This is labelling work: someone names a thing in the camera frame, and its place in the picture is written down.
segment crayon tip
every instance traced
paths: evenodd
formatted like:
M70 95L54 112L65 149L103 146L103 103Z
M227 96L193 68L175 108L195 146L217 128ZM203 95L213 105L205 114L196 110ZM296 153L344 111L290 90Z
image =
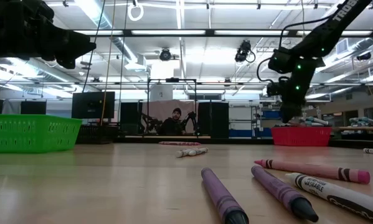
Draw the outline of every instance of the crayon tip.
M248 224L248 217L243 211L232 211L226 216L225 224Z
M319 220L319 217L313 210L310 202L305 198L300 197L294 199L291 203L291 210L298 218L309 220L311 222L317 222Z
M254 163L262 166L262 160L261 159L259 161L254 161Z

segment blue bin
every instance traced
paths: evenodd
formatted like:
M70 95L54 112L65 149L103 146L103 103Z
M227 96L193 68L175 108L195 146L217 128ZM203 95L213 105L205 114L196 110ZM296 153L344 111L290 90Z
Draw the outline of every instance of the blue bin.
M254 128L255 137L264 138L272 137L272 132L270 128L264 128L263 131L260 131L260 128Z
M262 111L262 118L280 118L280 111Z

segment metal pipe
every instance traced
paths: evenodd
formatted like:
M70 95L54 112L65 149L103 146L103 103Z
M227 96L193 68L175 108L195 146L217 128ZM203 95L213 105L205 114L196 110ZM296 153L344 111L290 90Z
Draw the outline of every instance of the metal pipe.
M179 83L167 83L161 82L162 85L190 85L194 82L179 82ZM12 84L12 85L79 85L80 82L0 82L0 85ZM87 85L105 85L106 82L87 82ZM146 85L147 82L107 82L107 85ZM218 82L197 82L197 85L213 85L213 86L224 86L224 85L235 85L235 86L267 86L267 83L261 82L249 82L249 83L218 83ZM373 83L311 83L314 86L373 86Z

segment person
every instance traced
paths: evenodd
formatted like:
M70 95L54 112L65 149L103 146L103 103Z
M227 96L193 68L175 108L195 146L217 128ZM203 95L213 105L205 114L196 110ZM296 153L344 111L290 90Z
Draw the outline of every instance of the person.
M172 117L167 118L160 127L158 134L160 135L183 135L185 127L181 126L182 111L180 108L175 108L172 111Z

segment ceiling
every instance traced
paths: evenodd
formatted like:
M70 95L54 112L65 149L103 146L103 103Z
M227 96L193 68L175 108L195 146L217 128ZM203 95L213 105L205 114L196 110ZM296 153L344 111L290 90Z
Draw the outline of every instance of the ceiling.
M340 2L337 0L317 0L319 7L313 9L314 0L305 0L305 9L302 10L299 0L261 0L262 8L257 10L255 9L258 3L256 0L208 0L211 9L207 10L206 0L185 0L184 13L181 10L181 15L178 18L180 21L177 22L176 1L180 0L139 0L138 3L143 5L144 14L138 21L131 21L127 16L127 6L125 5L127 3L131 5L131 0L116 1L117 4L121 4L120 6L113 6L114 0L107 0L105 13L111 20L115 9L115 20L112 21L112 24L116 29L282 29L291 23L327 16L326 13ZM72 30L97 28L75 1L67 1L69 7L64 7L62 1L45 0L45 2L54 10L54 24L58 27ZM133 9L133 15L136 17L138 14L138 9ZM312 29L317 25L307 24L305 27L295 27L294 29ZM366 9L362 12L348 29L373 29L373 9ZM257 59L251 64L238 65L234 61L236 49L245 39L252 44ZM291 48L299 41L301 38L283 39L283 46ZM157 52L160 52L162 48L169 48L174 55L181 54L181 43L178 37L125 37L124 42L134 54L145 55L148 65L158 61ZM277 48L279 40L278 38L259 37L183 37L181 42L184 44L184 78L196 78L206 82L222 82L225 78L231 78L234 82L257 82L257 64L270 57L273 49ZM114 45L111 46L111 57L109 58L111 44L109 38L99 37L96 43L97 49L92 59L89 79L99 77L104 81L108 73L111 82L119 82L121 76L123 76L124 82L147 80L146 72L130 71L123 67L126 62L124 60L122 63L121 52ZM86 75L82 72L86 72L86 70L81 69L83 65L80 62L87 62L89 59L90 54L78 58L75 70L55 66L55 62L48 63L51 67L55 66L53 69L60 70L76 79L85 80ZM316 77L316 81L324 82L328 78L352 70L351 62L352 59L347 57L333 66L321 70L316 76L321 75L323 78ZM370 63L370 61L357 62L354 66L363 66L366 63ZM174 64L176 65L174 75L181 78L179 60L177 59ZM276 80L279 76L269 69L264 69L260 75L262 78ZM143 86L128 85L123 88L143 88ZM246 89L262 88L262 86L246 86Z

